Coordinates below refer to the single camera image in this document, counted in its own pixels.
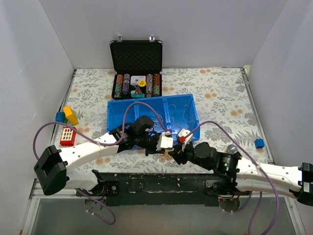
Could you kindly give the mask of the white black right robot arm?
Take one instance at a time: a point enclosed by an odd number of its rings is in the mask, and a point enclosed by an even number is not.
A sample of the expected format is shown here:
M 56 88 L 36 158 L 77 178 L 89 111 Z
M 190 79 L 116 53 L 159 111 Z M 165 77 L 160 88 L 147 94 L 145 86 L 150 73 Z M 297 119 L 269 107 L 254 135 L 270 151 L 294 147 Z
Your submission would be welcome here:
M 313 166 L 300 167 L 254 164 L 234 148 L 223 153 L 203 142 L 194 146 L 176 144 L 169 155 L 180 165 L 191 162 L 212 171 L 218 181 L 207 187 L 210 195 L 233 196 L 239 192 L 261 191 L 277 193 L 296 199 L 299 203 L 313 204 Z

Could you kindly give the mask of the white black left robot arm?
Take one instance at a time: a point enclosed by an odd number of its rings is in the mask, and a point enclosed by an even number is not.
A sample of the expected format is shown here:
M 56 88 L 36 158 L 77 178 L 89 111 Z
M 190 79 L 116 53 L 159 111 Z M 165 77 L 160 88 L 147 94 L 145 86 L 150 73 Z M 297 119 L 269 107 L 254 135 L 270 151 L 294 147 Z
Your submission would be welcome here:
M 153 123 L 148 116 L 141 116 L 134 122 L 122 122 L 94 140 L 87 137 L 87 142 L 76 146 L 46 147 L 41 155 L 35 155 L 37 163 L 34 166 L 44 195 L 54 195 L 65 188 L 84 189 L 94 196 L 100 195 L 104 190 L 101 179 L 93 171 L 84 173 L 78 168 L 134 146 L 145 149 L 147 155 L 159 153 L 165 135 L 156 132 Z

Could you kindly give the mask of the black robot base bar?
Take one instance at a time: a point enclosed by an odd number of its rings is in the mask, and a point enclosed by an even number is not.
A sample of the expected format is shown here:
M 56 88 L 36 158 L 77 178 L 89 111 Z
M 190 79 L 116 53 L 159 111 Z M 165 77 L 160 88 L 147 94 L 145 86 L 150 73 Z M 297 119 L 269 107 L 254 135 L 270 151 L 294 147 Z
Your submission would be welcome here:
M 126 205 L 197 205 L 217 207 L 218 197 L 235 198 L 238 190 L 213 174 L 101 173 L 97 185 L 79 188 L 78 196 L 103 197 L 109 207 Z

